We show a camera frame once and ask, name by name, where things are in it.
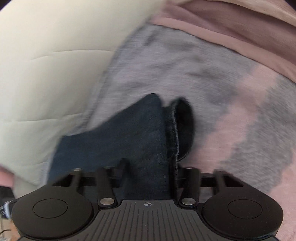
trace cable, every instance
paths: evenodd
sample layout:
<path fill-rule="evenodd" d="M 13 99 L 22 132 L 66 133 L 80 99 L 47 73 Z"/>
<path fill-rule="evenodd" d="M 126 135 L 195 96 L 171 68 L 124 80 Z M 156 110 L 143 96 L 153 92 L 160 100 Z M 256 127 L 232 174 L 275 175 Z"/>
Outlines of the cable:
<path fill-rule="evenodd" d="M 2 230 L 2 231 L 0 232 L 0 235 L 3 234 L 3 233 L 6 232 L 6 231 L 11 231 L 11 229 L 5 229 L 5 230 Z"/>

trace pink fabric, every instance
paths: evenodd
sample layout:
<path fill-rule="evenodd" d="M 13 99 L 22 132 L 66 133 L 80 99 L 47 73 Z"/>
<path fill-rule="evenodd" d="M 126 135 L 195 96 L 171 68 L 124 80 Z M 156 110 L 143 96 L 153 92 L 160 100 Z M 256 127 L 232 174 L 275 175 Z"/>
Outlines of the pink fabric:
<path fill-rule="evenodd" d="M 220 161 L 227 160 L 247 133 L 257 117 L 259 106 L 267 95 L 267 90 L 276 83 L 277 73 L 264 65 L 256 65 L 252 73 L 246 76 L 237 87 L 237 97 L 229 107 L 227 114 L 217 122 L 215 131 L 208 135 L 205 145 L 198 151 L 192 151 L 184 166 L 212 173 L 219 168 Z"/>
<path fill-rule="evenodd" d="M 259 21 L 260 13 L 229 5 L 205 0 L 183 6 L 168 4 L 151 22 L 235 50 L 296 82 L 296 28 L 278 19 L 270 22 L 273 18 L 263 14 Z"/>
<path fill-rule="evenodd" d="M 278 231 L 277 238 L 284 241 L 296 240 L 296 150 L 293 162 L 282 175 L 281 183 L 269 194 L 284 211 L 284 220 Z"/>
<path fill-rule="evenodd" d="M 6 169 L 0 167 L 0 186 L 12 188 L 14 184 L 14 175 Z"/>
<path fill-rule="evenodd" d="M 222 1 L 278 18 L 296 26 L 296 12 L 285 0 L 207 0 Z"/>

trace cream cushion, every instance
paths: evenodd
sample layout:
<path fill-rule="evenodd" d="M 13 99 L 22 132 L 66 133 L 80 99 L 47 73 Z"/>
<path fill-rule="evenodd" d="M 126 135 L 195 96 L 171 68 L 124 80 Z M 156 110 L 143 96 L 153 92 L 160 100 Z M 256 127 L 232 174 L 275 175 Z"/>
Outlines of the cream cushion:
<path fill-rule="evenodd" d="M 0 11 L 0 166 L 39 185 L 125 38 L 163 0 L 12 0 Z"/>

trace gray blanket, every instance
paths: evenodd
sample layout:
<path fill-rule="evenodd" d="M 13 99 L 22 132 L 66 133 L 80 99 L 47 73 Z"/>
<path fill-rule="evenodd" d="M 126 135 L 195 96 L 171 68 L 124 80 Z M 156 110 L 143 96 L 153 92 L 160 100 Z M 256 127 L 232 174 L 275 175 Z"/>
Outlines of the gray blanket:
<path fill-rule="evenodd" d="M 117 51 L 100 85 L 73 133 L 97 127 L 149 93 L 165 104 L 183 96 L 194 110 L 196 133 L 182 165 L 222 168 L 269 194 L 285 213 L 279 237 L 281 230 L 295 230 L 287 211 L 296 210 L 292 81 L 225 47 L 147 24 Z"/>

